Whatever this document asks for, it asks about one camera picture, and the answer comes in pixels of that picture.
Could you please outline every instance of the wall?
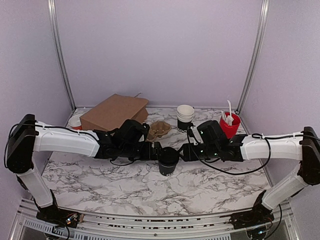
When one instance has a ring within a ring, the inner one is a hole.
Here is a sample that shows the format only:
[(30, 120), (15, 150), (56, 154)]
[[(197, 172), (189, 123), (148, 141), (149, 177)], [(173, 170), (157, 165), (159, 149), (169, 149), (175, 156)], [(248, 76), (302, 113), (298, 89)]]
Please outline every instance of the wall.
[[(27, 113), (63, 125), (71, 113), (49, 22), (47, 2), (0, 0), (0, 153), (10, 127)], [(35, 156), (39, 169), (48, 153)], [(0, 233), (7, 239), (26, 191), (0, 164)]]
[[(320, 1), (271, 1), (262, 51), (242, 116), (250, 131), (285, 134), (312, 126), (320, 135)], [(273, 160), (275, 183), (296, 162)], [(318, 239), (320, 186), (310, 186), (291, 206), (303, 240)]]
[(261, 0), (57, 0), (77, 106), (113, 93), (151, 105), (238, 104)]

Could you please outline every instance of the stack of cups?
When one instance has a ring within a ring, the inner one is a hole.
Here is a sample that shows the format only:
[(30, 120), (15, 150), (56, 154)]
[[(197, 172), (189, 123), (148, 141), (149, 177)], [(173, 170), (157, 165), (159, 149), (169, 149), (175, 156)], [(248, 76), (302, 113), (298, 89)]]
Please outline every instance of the stack of cups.
[(186, 133), (188, 127), (192, 127), (192, 119), (195, 116), (195, 109), (189, 105), (180, 105), (176, 109), (178, 118), (178, 130), (181, 133)]

